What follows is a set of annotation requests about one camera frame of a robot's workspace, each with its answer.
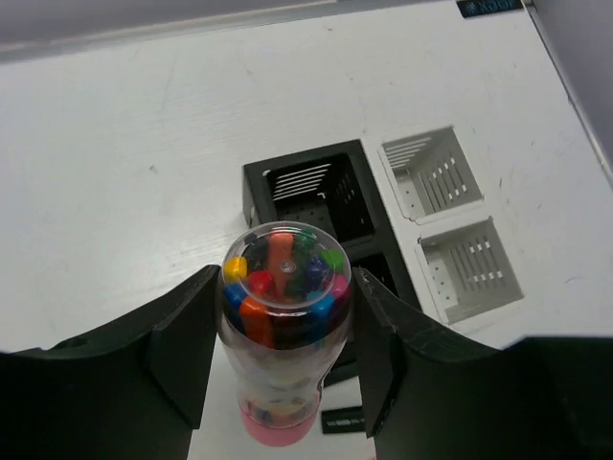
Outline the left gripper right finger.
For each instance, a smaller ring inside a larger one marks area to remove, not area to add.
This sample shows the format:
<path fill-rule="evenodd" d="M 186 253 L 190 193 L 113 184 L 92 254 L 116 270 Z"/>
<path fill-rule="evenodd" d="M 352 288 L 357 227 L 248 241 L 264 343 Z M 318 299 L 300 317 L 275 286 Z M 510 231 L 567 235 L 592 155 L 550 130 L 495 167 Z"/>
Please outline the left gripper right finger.
<path fill-rule="evenodd" d="M 526 337 L 497 350 L 353 281 L 366 434 L 379 459 L 608 459 L 612 341 Z"/>

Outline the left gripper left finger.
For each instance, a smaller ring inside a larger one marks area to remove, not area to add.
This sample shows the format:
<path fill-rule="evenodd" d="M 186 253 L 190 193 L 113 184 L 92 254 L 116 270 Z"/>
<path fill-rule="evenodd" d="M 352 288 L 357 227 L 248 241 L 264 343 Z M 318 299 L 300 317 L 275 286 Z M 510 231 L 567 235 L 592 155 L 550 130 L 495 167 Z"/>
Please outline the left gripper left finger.
<path fill-rule="evenodd" d="M 55 347 L 1 356 L 5 459 L 184 459 L 216 341 L 219 269 Z"/>

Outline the orange cap black highlighter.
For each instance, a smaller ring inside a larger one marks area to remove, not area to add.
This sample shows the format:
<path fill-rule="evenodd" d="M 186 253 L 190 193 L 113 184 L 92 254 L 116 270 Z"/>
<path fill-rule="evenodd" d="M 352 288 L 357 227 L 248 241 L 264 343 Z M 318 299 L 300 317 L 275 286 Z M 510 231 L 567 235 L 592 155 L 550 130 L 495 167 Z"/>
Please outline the orange cap black highlighter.
<path fill-rule="evenodd" d="M 325 435 L 365 432 L 361 405 L 323 410 L 320 419 L 322 433 Z"/>

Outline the clear tube of crayons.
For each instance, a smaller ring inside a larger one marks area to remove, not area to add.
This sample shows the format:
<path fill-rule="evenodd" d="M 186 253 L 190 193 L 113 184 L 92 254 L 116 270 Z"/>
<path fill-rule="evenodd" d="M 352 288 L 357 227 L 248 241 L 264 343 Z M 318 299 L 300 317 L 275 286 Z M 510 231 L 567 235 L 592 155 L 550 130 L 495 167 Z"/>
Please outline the clear tube of crayons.
<path fill-rule="evenodd" d="M 326 231 L 274 221 L 230 246 L 216 326 L 238 379 L 240 417 L 256 441 L 287 447 L 310 431 L 351 322 L 351 263 Z"/>

